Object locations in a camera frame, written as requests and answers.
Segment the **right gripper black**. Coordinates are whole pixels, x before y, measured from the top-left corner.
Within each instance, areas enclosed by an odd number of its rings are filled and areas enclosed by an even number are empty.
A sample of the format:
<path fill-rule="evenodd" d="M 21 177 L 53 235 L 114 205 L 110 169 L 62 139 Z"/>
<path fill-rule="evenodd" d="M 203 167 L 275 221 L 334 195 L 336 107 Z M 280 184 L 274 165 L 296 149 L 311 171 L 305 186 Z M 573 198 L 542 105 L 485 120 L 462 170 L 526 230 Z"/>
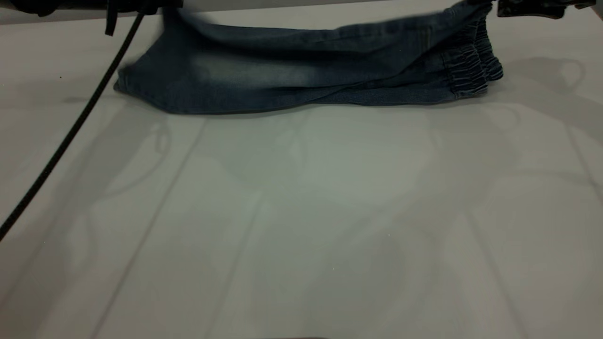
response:
<path fill-rule="evenodd" d="M 497 16 L 561 19 L 568 7 L 583 9 L 593 6 L 596 6 L 595 0 L 499 0 Z"/>

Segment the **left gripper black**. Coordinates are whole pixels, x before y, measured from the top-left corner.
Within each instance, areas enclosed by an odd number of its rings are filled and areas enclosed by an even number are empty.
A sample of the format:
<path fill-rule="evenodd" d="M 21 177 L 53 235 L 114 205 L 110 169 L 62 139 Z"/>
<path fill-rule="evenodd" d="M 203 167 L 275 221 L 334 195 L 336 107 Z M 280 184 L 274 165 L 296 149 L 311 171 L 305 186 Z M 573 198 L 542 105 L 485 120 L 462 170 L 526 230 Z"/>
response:
<path fill-rule="evenodd" d="M 11 0 L 9 9 L 37 16 L 58 10 L 99 10 L 109 14 L 139 12 L 153 15 L 162 7 L 183 7 L 182 0 Z"/>

